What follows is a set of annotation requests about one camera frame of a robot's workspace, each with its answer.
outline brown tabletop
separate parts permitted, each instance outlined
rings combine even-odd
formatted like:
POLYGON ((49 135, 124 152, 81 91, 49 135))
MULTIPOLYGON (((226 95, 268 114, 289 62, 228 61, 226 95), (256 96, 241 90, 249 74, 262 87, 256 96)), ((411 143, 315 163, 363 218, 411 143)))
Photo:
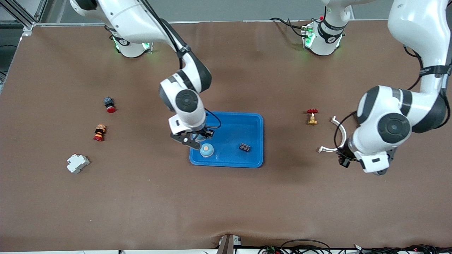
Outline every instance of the brown tabletop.
POLYGON ((330 118, 368 89, 416 79, 385 21, 351 22, 326 57, 281 24, 174 27, 212 72, 205 106, 263 116, 263 166, 194 166, 170 140, 158 96, 178 67, 170 47, 127 59, 103 27, 35 27, 0 96, 0 251, 211 248, 224 234, 244 245, 452 245, 452 124, 413 134, 385 176, 317 153, 333 146, 330 118), (106 96, 117 112, 106 113, 106 96), (309 108, 317 126, 306 125, 309 108), (95 142, 100 123, 108 132, 95 142), (91 161, 80 174, 66 169, 73 153, 91 161))

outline gray circular joint cover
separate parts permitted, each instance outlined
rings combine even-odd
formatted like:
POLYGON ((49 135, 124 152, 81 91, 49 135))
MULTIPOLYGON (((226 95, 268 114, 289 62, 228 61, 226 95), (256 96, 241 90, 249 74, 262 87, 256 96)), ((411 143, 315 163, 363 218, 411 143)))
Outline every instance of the gray circular joint cover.
POLYGON ((176 95, 176 106, 182 111, 191 113, 198 107, 198 97, 192 90, 182 90, 176 95))
POLYGON ((408 119, 397 113, 383 116, 378 122, 378 133, 384 142, 395 144, 405 139, 410 133, 411 125, 408 119))

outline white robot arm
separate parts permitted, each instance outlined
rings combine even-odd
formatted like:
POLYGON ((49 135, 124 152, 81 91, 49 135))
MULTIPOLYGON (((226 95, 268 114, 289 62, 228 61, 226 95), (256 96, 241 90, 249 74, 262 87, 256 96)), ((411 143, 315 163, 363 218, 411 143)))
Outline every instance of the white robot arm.
POLYGON ((137 57, 146 49, 143 43, 163 42, 179 58, 179 70, 160 83, 159 94, 167 108, 176 115, 169 119, 171 137, 199 149, 191 135, 212 137, 206 127, 206 112, 199 93, 210 87, 210 71, 165 20, 160 19, 147 0, 70 0, 82 16, 102 20, 124 56, 137 57))
POLYGON ((422 58, 420 92, 377 86, 358 105, 360 126, 338 150, 339 163, 361 163, 366 173, 385 174, 394 152, 412 132, 443 125, 450 107, 446 97, 451 74, 447 0, 395 0, 388 20, 392 36, 422 58))
POLYGON ((313 19, 304 26, 303 45, 319 56, 327 56, 339 47, 351 13, 350 5, 362 5, 375 0, 321 0, 325 5, 323 20, 313 19))

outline blue plastic tray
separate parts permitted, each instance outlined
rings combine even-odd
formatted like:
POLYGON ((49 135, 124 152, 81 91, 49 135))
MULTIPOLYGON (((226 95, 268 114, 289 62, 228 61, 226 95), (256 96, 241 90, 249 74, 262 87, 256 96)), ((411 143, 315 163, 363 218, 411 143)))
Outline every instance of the blue plastic tray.
MULTIPOLYGON (((264 162, 264 119, 255 113, 213 112, 222 122, 213 138, 202 141, 213 146, 213 155, 203 157, 199 150, 190 149, 190 161, 195 165, 258 168, 264 162), (249 152, 239 149, 240 143, 251 146, 249 152)), ((207 125, 217 126, 211 114, 207 125)))

